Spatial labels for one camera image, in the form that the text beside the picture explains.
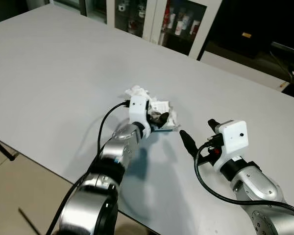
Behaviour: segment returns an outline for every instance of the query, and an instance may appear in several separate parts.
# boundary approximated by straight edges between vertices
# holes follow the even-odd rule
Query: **tiled floor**
[[[45,234],[70,183],[19,155],[11,162],[0,153],[0,235],[34,235],[21,208]],[[147,235],[145,227],[119,213],[116,235]]]

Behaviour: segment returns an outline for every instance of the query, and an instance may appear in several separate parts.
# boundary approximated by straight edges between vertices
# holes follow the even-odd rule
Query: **cabinet door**
[[[157,0],[113,1],[114,27],[150,41]]]
[[[158,1],[151,41],[197,59],[221,0]]]
[[[80,0],[81,4],[85,4],[85,15],[95,21],[107,23],[107,1],[110,0]]]
[[[106,0],[53,0],[53,3],[95,21],[107,23]]]
[[[79,0],[53,0],[50,2],[56,6],[60,6],[67,10],[81,14],[81,7],[79,4]]]

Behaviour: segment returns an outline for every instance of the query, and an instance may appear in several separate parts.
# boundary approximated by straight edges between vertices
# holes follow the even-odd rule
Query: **tabletop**
[[[53,5],[0,23],[0,141],[71,182],[96,153],[103,115],[133,85],[169,100],[198,145],[213,134],[208,119],[245,120],[245,159],[294,205],[294,98]],[[102,142],[127,112],[108,117]],[[233,198],[210,165],[199,170]],[[142,141],[119,209],[162,235],[255,234],[239,206],[202,188],[177,132]]]

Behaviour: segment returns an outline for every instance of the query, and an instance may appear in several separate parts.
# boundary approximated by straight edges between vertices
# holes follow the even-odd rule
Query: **black cable wire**
[[[82,180],[86,177],[87,173],[84,173],[69,189],[69,191],[65,194],[57,212],[55,213],[54,217],[53,217],[53,220],[46,232],[46,235],[51,235],[53,229],[54,229],[54,226],[55,224],[57,223],[59,217],[60,217],[60,214],[66,204],[66,202],[68,201],[70,195],[72,194],[72,192],[74,191],[74,189],[80,184],[80,182],[82,182]]]
[[[100,125],[100,129],[99,129],[99,133],[98,133],[98,148],[97,148],[97,155],[95,156],[94,160],[91,162],[90,166],[88,167],[87,171],[70,187],[70,189],[68,190],[68,192],[66,193],[66,195],[64,196],[57,212],[55,213],[54,217],[53,217],[53,220],[46,232],[46,235],[51,235],[54,227],[55,227],[55,224],[57,223],[60,215],[61,215],[61,212],[66,204],[66,202],[68,201],[70,195],[73,193],[74,189],[77,188],[81,182],[83,182],[83,180],[85,179],[85,177],[89,174],[89,171],[92,167],[93,164],[95,164],[98,159],[99,159],[99,155],[100,155],[100,152],[102,152],[104,146],[102,148],[100,148],[100,137],[101,137],[101,132],[102,132],[102,128],[103,128],[103,124],[104,124],[104,121],[107,119],[107,117],[109,116],[109,114],[115,110],[116,108],[122,106],[122,105],[126,105],[128,103],[128,101],[125,101],[125,102],[122,102],[116,106],[114,106],[112,109],[109,110],[109,112],[104,116],[103,120],[101,121],[101,125]]]
[[[267,206],[278,206],[278,207],[284,207],[287,208],[291,211],[294,212],[294,207],[286,204],[286,203],[282,203],[282,202],[276,202],[276,201],[268,201],[268,200],[256,200],[256,201],[239,201],[239,200],[233,200],[227,197],[224,197],[220,194],[218,194],[217,192],[213,191],[211,188],[209,188],[205,182],[203,181],[202,177],[200,176],[199,173],[199,169],[198,169],[198,160],[200,158],[201,155],[201,151],[208,147],[207,143],[203,144],[199,149],[198,149],[198,153],[197,156],[194,160],[194,169],[195,169],[195,173],[196,176],[200,182],[200,184],[208,191],[210,192],[212,195],[214,195],[216,198],[224,201],[224,202],[228,202],[228,203],[232,203],[232,204],[236,204],[236,205],[241,205],[241,206],[255,206],[255,205],[267,205]]]
[[[287,69],[285,69],[282,66],[280,60],[275,57],[275,55],[271,52],[271,50],[269,51],[269,53],[275,59],[276,63],[280,66],[281,70],[283,70],[283,72],[285,72],[285,73],[287,73],[289,75],[289,77],[290,77],[290,83],[292,83],[293,82],[293,75]]]
[[[19,213],[23,216],[23,218],[28,223],[28,225],[32,228],[32,230],[35,232],[35,234],[36,235],[41,235],[41,233],[36,228],[36,226],[34,225],[34,223],[27,217],[27,215],[25,214],[25,212],[21,208],[19,208]]]
[[[95,162],[97,162],[99,159],[99,155],[100,155],[100,139],[101,139],[101,133],[102,133],[102,128],[103,128],[103,124],[104,124],[104,121],[107,119],[107,117],[109,116],[109,114],[115,110],[116,108],[122,106],[122,105],[126,105],[127,102],[122,102],[120,104],[117,104],[116,106],[114,106],[112,109],[110,109],[107,114],[103,117],[102,121],[101,121],[101,124],[100,124],[100,128],[99,128],[99,133],[98,133],[98,140],[97,140],[97,157],[95,158]]]

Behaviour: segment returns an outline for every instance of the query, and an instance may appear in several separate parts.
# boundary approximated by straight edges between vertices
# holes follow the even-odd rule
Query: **robotic hand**
[[[57,235],[114,234],[123,175],[140,140],[150,135],[150,124],[160,128],[169,116],[164,113],[157,120],[147,120],[148,99],[143,96],[132,96],[128,106],[129,124],[113,134],[99,160],[91,164],[62,210]]]
[[[247,163],[244,150],[248,146],[247,128],[244,121],[218,123],[208,121],[216,135],[197,149],[194,140],[183,130],[181,138],[187,151],[193,156],[195,172],[203,187],[217,198],[241,205],[254,225],[258,235],[294,235],[294,207],[286,204],[280,186],[268,178],[254,162]],[[201,151],[208,148],[209,155]],[[216,172],[230,181],[238,200],[221,196],[202,180],[198,166],[209,162]]]

